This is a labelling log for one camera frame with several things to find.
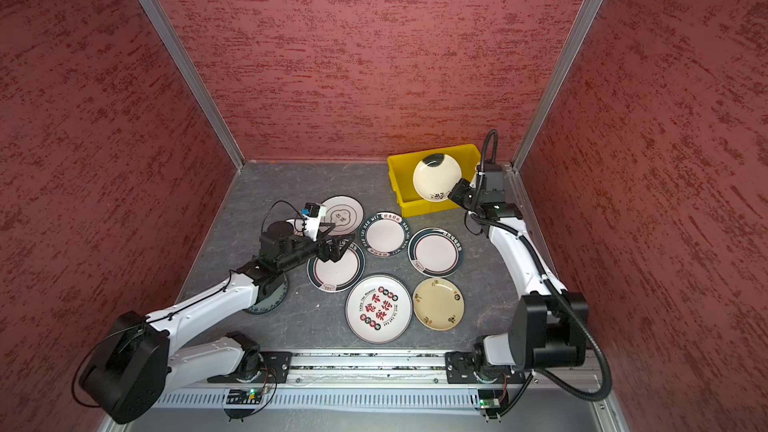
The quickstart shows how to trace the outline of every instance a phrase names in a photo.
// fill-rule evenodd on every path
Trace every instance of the white robotic arm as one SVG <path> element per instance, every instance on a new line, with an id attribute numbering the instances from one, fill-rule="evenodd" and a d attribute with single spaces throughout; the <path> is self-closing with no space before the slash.
<path id="1" fill-rule="evenodd" d="M 491 139 L 494 149 L 490 160 L 486 160 Z M 448 194 L 496 246 L 519 296 L 509 332 L 487 336 L 475 344 L 469 360 L 475 377 L 494 382 L 505 374 L 506 367 L 520 372 L 536 370 L 578 398 L 602 400 L 610 393 L 610 368 L 587 328 L 587 302 L 580 293 L 569 292 L 554 276 L 533 245 L 520 210 L 507 202 L 504 168 L 495 163 L 497 141 L 498 133 L 491 130 L 485 137 L 473 183 L 462 178 Z M 582 365 L 587 343 L 603 375 L 596 392 L 575 389 L 548 370 Z M 446 360 L 451 360 L 450 354 L 462 355 L 449 353 Z"/>
<path id="2" fill-rule="evenodd" d="M 310 257 L 339 261 L 355 235 L 331 237 L 335 226 L 322 222 L 325 212 L 324 206 L 307 203 L 302 235 L 295 235 L 288 222 L 274 222 L 260 236 L 259 256 L 208 290 L 147 315 L 132 311 L 121 315 L 94 348 L 80 375 L 81 388 L 115 421 L 125 424 L 163 393 L 199 380 L 253 379 L 265 366 L 259 345 L 244 334 L 233 332 L 208 344 L 182 347 L 235 312 L 272 311 L 287 296 L 285 272 Z"/>

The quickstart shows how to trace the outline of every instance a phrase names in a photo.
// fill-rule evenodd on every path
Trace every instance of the yellow bin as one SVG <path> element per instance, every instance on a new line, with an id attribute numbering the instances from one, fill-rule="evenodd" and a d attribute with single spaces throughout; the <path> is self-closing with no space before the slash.
<path id="1" fill-rule="evenodd" d="M 469 181 L 475 177 L 475 167 L 480 162 L 480 151 L 475 147 L 475 144 L 422 150 L 387 157 L 389 180 L 392 182 L 392 190 L 397 194 L 397 203 L 400 204 L 403 217 L 421 216 L 450 208 L 458 208 L 451 200 L 430 202 L 417 194 L 413 187 L 413 171 L 416 170 L 416 164 L 423 158 L 437 153 L 448 154 L 455 158 L 462 167 L 462 177 Z"/>

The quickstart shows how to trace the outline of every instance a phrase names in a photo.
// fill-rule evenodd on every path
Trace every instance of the gray mat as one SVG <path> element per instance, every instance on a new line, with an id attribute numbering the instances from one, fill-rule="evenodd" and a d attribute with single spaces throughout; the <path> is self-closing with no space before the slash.
<path id="1" fill-rule="evenodd" d="M 215 230 L 204 246 L 186 283 L 183 298 L 202 292 L 226 279 L 230 268 L 250 260 L 259 249 L 261 221 L 275 200 L 301 208 L 305 202 L 322 202 L 332 196 L 351 196 L 365 209 L 400 212 L 389 183 L 386 164 L 247 164 L 236 180 Z M 290 207 L 274 208 L 266 224 L 290 218 Z M 238 312 L 201 334 L 190 344 L 215 340 L 226 332 L 241 331 L 264 349 L 276 348 L 448 348 L 469 349 L 476 337 L 507 331 L 517 293 L 501 255 L 485 237 L 464 228 L 461 209 L 407 219 L 413 232 L 441 227 L 454 234 L 464 247 L 460 269 L 447 277 L 464 293 L 466 310 L 450 331 L 433 331 L 417 319 L 396 340 L 371 345 L 349 329 L 344 317 L 347 292 L 328 293 L 315 288 L 306 266 L 288 272 L 288 299 L 273 312 L 253 316 Z M 427 277 L 408 260 L 407 252 L 390 258 L 366 254 L 363 276 L 391 274 L 413 289 Z"/>

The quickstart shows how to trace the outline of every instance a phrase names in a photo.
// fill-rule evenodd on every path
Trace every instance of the ceramic plate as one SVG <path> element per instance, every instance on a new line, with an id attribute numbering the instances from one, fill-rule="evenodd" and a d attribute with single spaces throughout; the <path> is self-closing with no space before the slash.
<path id="1" fill-rule="evenodd" d="M 350 244 L 338 262 L 323 262 L 312 257 L 306 264 L 306 273 L 315 287 L 325 292 L 345 291 L 360 280 L 366 266 L 366 257 L 357 244 Z"/>
<path id="2" fill-rule="evenodd" d="M 464 315 L 464 295 L 444 278 L 428 278 L 413 291 L 413 313 L 435 331 L 454 328 Z"/>
<path id="3" fill-rule="evenodd" d="M 393 341 L 411 321 L 411 295 L 391 275 L 361 280 L 346 299 L 346 322 L 358 337 L 371 344 Z"/>
<path id="4" fill-rule="evenodd" d="M 431 154 L 413 169 L 416 193 L 430 202 L 448 200 L 448 194 L 462 178 L 462 167 L 448 154 Z"/>
<path id="5" fill-rule="evenodd" d="M 377 257 L 391 257 L 406 250 L 411 229 L 403 217 L 392 212 L 379 212 L 360 226 L 362 246 Z"/>
<path id="6" fill-rule="evenodd" d="M 365 217 L 360 202 L 352 197 L 331 197 L 322 204 L 328 207 L 324 222 L 336 224 L 336 228 L 329 235 L 351 234 L 362 224 Z"/>
<path id="7" fill-rule="evenodd" d="M 408 258 L 428 277 L 446 277 L 462 264 L 462 244 L 447 230 L 423 228 L 408 243 Z"/>

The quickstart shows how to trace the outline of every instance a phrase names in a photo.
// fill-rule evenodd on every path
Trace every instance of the plate with dark green rim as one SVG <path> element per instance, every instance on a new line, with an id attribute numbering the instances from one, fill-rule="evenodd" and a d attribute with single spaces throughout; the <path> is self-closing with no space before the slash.
<path id="1" fill-rule="evenodd" d="M 447 230 L 427 227 L 408 243 L 408 259 L 427 277 L 447 277 L 462 264 L 464 251 L 456 236 Z"/>
<path id="2" fill-rule="evenodd" d="M 306 264 L 306 273 L 310 282 L 321 291 L 341 292 L 360 280 L 365 267 L 366 256 L 353 242 L 338 262 L 323 262 L 312 257 Z"/>
<path id="3" fill-rule="evenodd" d="M 365 250 L 377 257 L 391 257 L 406 250 L 411 229 L 394 212 L 378 212 L 360 225 L 360 241 Z"/>

